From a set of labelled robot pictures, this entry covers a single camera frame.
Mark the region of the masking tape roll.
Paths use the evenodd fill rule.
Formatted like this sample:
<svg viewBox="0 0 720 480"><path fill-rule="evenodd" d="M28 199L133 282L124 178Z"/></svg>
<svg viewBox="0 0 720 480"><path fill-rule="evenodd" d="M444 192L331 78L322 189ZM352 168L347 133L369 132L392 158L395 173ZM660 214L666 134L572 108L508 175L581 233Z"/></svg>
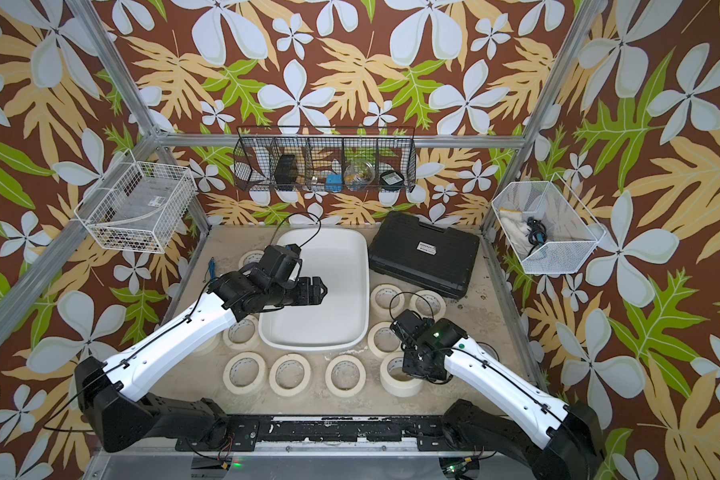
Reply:
<svg viewBox="0 0 720 480"><path fill-rule="evenodd" d="M212 336L209 340L203 342L200 346L198 346L193 352L193 355L196 356L204 356L209 353L211 353L217 345L221 341L221 336L219 334L216 334Z"/></svg>
<svg viewBox="0 0 720 480"><path fill-rule="evenodd" d="M234 351L252 351L260 343L259 322L253 315L237 321L222 333L225 345Z"/></svg>
<svg viewBox="0 0 720 480"><path fill-rule="evenodd" d="M269 372L269 386L278 396L290 398L307 389L312 378L308 360L299 354L290 353L278 358Z"/></svg>
<svg viewBox="0 0 720 480"><path fill-rule="evenodd" d="M447 305L439 293L420 290L411 294L409 309L422 318L431 318L437 321L445 316Z"/></svg>
<svg viewBox="0 0 720 480"><path fill-rule="evenodd" d="M334 396L351 398L359 394L365 386L366 370L357 357L340 355L328 363L325 382Z"/></svg>
<svg viewBox="0 0 720 480"><path fill-rule="evenodd" d="M390 322L379 322L368 332L367 344L371 353L378 359L401 351L401 341L393 332Z"/></svg>
<svg viewBox="0 0 720 480"><path fill-rule="evenodd" d="M244 253L238 261L238 268L243 269L248 265L258 263L263 257L263 255L263 250L251 250Z"/></svg>
<svg viewBox="0 0 720 480"><path fill-rule="evenodd" d="M406 309L402 290L393 284L379 284L370 294L371 312L383 318L396 318Z"/></svg>
<svg viewBox="0 0 720 480"><path fill-rule="evenodd" d="M233 395L249 395L258 392L268 374L264 358L255 352L241 352L225 365L222 380Z"/></svg>
<svg viewBox="0 0 720 480"><path fill-rule="evenodd" d="M380 381L389 394L398 398L410 398L421 392L423 381L404 373L403 364L402 352L387 355L380 366Z"/></svg>

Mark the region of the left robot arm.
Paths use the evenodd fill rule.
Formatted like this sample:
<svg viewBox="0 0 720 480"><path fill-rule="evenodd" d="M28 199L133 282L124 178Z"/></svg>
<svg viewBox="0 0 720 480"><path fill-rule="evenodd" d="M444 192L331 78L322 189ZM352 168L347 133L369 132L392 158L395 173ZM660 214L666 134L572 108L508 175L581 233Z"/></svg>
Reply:
<svg viewBox="0 0 720 480"><path fill-rule="evenodd" d="M316 306L328 294L318 276L302 275L296 244L269 245L262 258L210 279L196 302L132 347L75 369L79 408L109 453L144 438L182 439L215 448L225 443L228 416L212 400L181 401L151 389L212 337L252 314Z"/></svg>

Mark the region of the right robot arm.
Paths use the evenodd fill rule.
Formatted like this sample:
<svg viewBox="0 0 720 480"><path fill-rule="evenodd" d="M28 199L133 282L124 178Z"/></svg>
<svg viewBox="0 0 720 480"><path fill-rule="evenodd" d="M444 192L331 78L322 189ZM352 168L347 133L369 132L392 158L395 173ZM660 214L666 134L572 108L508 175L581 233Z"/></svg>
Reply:
<svg viewBox="0 0 720 480"><path fill-rule="evenodd" d="M460 379L501 410L494 415L456 401L441 418L450 447L500 453L529 467L537 479L595 477L606 451L591 407L568 404L528 383L446 318L405 310L391 329L401 342L405 374L434 384Z"/></svg>

